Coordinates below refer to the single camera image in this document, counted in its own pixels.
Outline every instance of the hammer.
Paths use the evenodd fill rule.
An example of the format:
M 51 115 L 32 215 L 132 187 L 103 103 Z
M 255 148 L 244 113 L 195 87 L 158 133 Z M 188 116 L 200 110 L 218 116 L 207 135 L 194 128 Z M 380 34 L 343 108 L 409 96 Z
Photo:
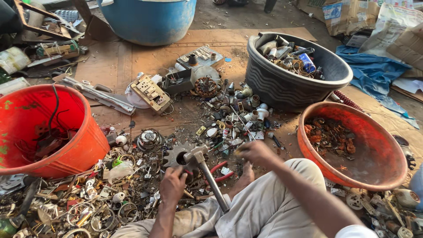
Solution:
M 226 213 L 227 211 L 229 211 L 229 206 L 228 204 L 226 204 L 226 201 L 223 198 L 223 195 L 220 192 L 219 187 L 217 186 L 217 183 L 214 180 L 214 177 L 206 164 L 206 159 L 204 158 L 204 154 L 206 154 L 208 150 L 209 149 L 206 145 L 196 147 L 184 155 L 184 160 L 187 164 L 190 162 L 195 163 L 197 167 L 203 171 L 204 176 L 206 177 L 210 188 L 213 191 L 217 202 L 219 203 L 220 208 L 224 213 Z

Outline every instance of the plastic bag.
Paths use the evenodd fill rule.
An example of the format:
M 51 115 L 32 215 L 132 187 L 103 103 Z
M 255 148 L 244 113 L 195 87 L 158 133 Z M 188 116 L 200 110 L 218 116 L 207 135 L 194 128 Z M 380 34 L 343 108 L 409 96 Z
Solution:
M 132 163 L 132 161 L 124 161 L 124 162 L 120 163 L 119 165 L 117 165 L 116 167 L 114 167 L 113 169 L 110 170 L 109 178 L 107 179 L 107 181 L 110 184 L 113 184 L 112 181 L 115 178 L 120 178 L 120 177 L 123 177 L 123 176 L 134 174 L 135 172 L 132 169 L 133 165 L 134 164 Z

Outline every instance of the black plastic tub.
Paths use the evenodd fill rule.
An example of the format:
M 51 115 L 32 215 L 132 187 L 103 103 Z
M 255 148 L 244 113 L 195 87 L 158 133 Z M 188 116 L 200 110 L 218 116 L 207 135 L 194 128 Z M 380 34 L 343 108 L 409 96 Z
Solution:
M 294 74 L 271 63 L 257 52 L 257 48 L 273 40 L 276 35 L 295 45 L 315 49 L 313 63 L 321 66 L 326 80 L 311 79 Z M 315 102 L 325 100 L 334 90 L 341 89 L 352 80 L 352 70 L 336 54 L 318 44 L 299 37 L 260 32 L 248 39 L 248 58 L 245 81 L 260 101 L 283 111 L 302 111 Z

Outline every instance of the shock absorber spring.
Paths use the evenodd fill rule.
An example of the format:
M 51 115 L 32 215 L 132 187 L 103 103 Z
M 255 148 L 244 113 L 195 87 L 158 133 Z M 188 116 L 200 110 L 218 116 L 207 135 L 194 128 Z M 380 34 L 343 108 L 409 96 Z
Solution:
M 350 98 L 348 98 L 345 94 L 343 94 L 341 91 L 339 90 L 335 90 L 333 91 L 333 94 L 335 94 L 337 97 L 339 97 L 340 100 L 342 100 L 343 104 L 348 105 L 352 108 L 355 108 L 363 113 L 366 113 L 366 111 L 361 108 L 359 105 L 357 105 L 353 100 L 351 100 Z

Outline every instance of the blue plastic drum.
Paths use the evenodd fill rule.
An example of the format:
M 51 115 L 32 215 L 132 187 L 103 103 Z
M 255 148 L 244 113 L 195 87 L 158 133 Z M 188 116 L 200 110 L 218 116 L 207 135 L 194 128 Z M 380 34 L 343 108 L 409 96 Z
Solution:
M 167 45 L 182 39 L 195 13 L 197 0 L 114 0 L 97 3 L 119 37 L 146 46 Z

